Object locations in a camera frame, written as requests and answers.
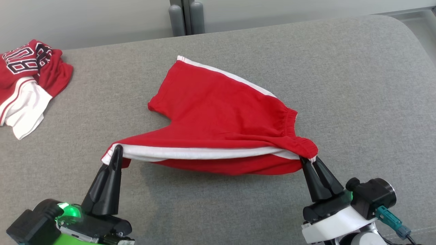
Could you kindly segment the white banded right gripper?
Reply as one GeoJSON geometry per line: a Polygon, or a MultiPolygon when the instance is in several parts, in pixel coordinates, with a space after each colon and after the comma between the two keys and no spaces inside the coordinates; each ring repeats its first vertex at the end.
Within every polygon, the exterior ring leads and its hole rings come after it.
{"type": "Polygon", "coordinates": [[[313,202],[303,208],[301,227],[307,244],[339,244],[341,237],[348,234],[377,233],[376,219],[365,219],[351,206],[352,192],[344,191],[319,157],[313,166],[306,158],[300,158],[300,162],[313,202]]]}

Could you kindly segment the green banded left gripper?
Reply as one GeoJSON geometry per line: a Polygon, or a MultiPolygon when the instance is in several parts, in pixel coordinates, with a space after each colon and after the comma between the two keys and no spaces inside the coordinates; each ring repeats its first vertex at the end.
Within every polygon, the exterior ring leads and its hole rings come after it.
{"type": "Polygon", "coordinates": [[[55,219],[61,232],[56,245],[134,244],[134,239],[128,236],[132,232],[131,224],[112,216],[119,210],[122,163],[123,147],[116,145],[109,164],[103,164],[98,170],[81,203],[82,209],[77,204],[57,204],[64,212],[55,219]]]}

